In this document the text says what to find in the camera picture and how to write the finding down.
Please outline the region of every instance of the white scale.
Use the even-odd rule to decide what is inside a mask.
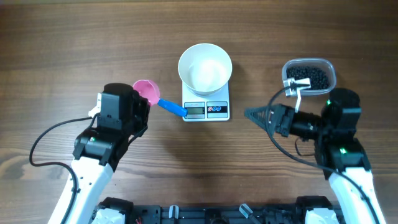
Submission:
[[[187,122],[229,120],[228,83],[210,95],[197,95],[182,83],[182,105],[188,110]]]

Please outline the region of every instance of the wooden table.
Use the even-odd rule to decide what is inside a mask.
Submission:
[[[0,223],[46,223],[67,171],[35,168],[29,149],[49,126],[81,118],[111,82],[152,79],[181,102],[178,59],[210,42],[233,61],[231,120],[185,123],[151,109],[149,130],[120,161],[105,197],[139,205],[238,205],[336,200],[320,170],[285,157],[243,116],[281,88],[292,58],[332,62],[337,86],[356,91],[357,137],[373,166],[389,223],[398,223],[398,4],[396,1],[175,1],[0,7]],[[327,96],[305,98],[319,113]],[[294,105],[294,99],[281,102]],[[37,162],[72,160],[88,121],[53,130]],[[294,152],[295,138],[277,136]],[[312,150],[311,144],[301,146]]]

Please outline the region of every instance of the green led light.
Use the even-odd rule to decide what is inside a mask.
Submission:
[[[346,153],[347,153],[347,150],[346,150],[345,148],[340,148],[340,153],[341,153],[341,154],[346,154]]]

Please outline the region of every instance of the clear plastic container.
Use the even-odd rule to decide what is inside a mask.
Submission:
[[[292,67],[298,66],[312,66],[317,67],[325,71],[325,75],[329,79],[329,87],[322,90],[302,90],[301,95],[303,96],[313,96],[313,95],[321,95],[330,92],[336,86],[336,73],[333,65],[325,59],[322,58],[298,58],[293,59],[284,65],[282,68],[282,81],[287,79],[286,70]]]

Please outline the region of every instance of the pink scoop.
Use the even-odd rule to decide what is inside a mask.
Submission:
[[[188,113],[187,109],[181,107],[180,105],[160,99],[159,87],[152,80],[138,80],[132,87],[138,91],[140,96],[148,99],[150,106],[157,104],[169,112],[182,117],[185,117]]]
[[[152,80],[138,80],[132,86],[138,93],[148,99],[149,105],[156,105],[160,100],[160,90]]]

